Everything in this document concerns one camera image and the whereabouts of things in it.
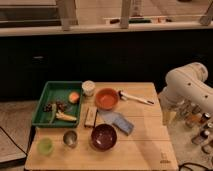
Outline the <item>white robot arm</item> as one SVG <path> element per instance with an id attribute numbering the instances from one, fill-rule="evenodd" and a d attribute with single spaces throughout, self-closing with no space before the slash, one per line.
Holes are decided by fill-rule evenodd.
<path id="1" fill-rule="evenodd" d="M 164 125 L 169 124 L 172 113 L 188 113 L 198 108 L 213 114 L 213 88 L 205 84 L 207 78 L 208 70 L 199 62 L 172 69 L 166 74 L 166 86 L 158 94 Z"/>

